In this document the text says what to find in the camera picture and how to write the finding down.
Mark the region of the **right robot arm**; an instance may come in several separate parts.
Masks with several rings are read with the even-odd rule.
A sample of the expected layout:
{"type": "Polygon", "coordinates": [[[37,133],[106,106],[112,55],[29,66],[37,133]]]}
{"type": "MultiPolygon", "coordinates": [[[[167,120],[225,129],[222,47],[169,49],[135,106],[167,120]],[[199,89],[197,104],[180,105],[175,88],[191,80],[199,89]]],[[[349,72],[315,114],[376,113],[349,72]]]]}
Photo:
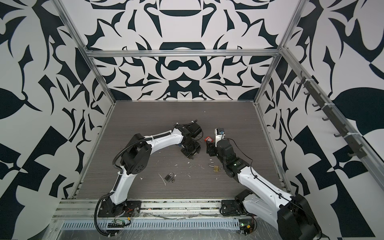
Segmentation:
{"type": "Polygon", "coordinates": [[[207,153],[220,160],[226,174],[247,188],[236,196],[237,210],[230,215],[257,216],[274,227],[283,240],[321,239],[321,227],[306,198],[286,193],[259,175],[236,155],[230,139],[207,141],[206,145],[207,153]]]}

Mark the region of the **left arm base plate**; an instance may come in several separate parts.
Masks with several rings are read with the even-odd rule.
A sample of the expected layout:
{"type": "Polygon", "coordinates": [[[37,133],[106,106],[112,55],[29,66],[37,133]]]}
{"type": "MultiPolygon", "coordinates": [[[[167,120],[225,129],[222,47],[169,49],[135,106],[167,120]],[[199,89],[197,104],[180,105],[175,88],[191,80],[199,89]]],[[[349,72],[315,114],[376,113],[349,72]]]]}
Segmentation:
{"type": "Polygon", "coordinates": [[[98,211],[99,218],[133,217],[141,211],[141,201],[125,201],[115,205],[110,199],[103,201],[98,211]]]}

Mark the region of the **black padlock with keys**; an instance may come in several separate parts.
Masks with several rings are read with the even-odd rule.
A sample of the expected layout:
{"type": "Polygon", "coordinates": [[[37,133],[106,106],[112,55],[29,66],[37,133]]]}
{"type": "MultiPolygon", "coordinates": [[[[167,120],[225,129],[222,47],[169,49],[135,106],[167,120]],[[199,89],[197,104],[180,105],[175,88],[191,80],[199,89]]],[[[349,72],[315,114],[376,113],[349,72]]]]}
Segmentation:
{"type": "Polygon", "coordinates": [[[161,176],[158,174],[159,177],[162,179],[163,184],[166,186],[167,183],[174,183],[175,182],[175,174],[174,173],[169,173],[166,176],[161,176]]]}

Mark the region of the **red padlock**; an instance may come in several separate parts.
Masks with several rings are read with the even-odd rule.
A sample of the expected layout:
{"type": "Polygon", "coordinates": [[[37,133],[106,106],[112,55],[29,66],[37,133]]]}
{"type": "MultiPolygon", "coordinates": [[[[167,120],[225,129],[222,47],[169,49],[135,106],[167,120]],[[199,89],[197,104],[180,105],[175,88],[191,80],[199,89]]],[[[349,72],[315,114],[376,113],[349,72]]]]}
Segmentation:
{"type": "Polygon", "coordinates": [[[214,140],[213,140],[211,137],[206,137],[206,138],[205,138],[205,142],[206,142],[206,143],[213,143],[214,140]]]}

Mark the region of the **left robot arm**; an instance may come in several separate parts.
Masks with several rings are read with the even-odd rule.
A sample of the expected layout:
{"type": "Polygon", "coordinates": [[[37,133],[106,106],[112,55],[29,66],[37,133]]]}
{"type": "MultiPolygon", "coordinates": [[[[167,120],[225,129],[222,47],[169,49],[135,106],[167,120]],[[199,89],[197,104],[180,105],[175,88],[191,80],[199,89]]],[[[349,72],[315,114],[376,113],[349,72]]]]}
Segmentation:
{"type": "Polygon", "coordinates": [[[174,127],[166,132],[142,136],[134,135],[126,147],[113,159],[113,166],[119,170],[117,180],[112,190],[100,197],[95,207],[94,217],[117,217],[119,215],[131,214],[134,207],[127,203],[129,190],[136,178],[148,165],[151,154],[173,146],[181,146],[182,154],[188,159],[201,150],[197,140],[203,135],[203,130],[197,121],[174,127]]]}

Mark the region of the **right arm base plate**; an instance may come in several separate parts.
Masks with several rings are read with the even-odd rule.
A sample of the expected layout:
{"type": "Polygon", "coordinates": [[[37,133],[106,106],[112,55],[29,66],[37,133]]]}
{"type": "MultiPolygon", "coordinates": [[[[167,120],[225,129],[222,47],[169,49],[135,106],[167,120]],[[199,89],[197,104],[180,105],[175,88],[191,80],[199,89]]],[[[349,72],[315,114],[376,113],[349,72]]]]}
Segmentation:
{"type": "Polygon", "coordinates": [[[247,214],[247,211],[239,200],[222,200],[220,214],[223,216],[243,216],[247,214]]]}

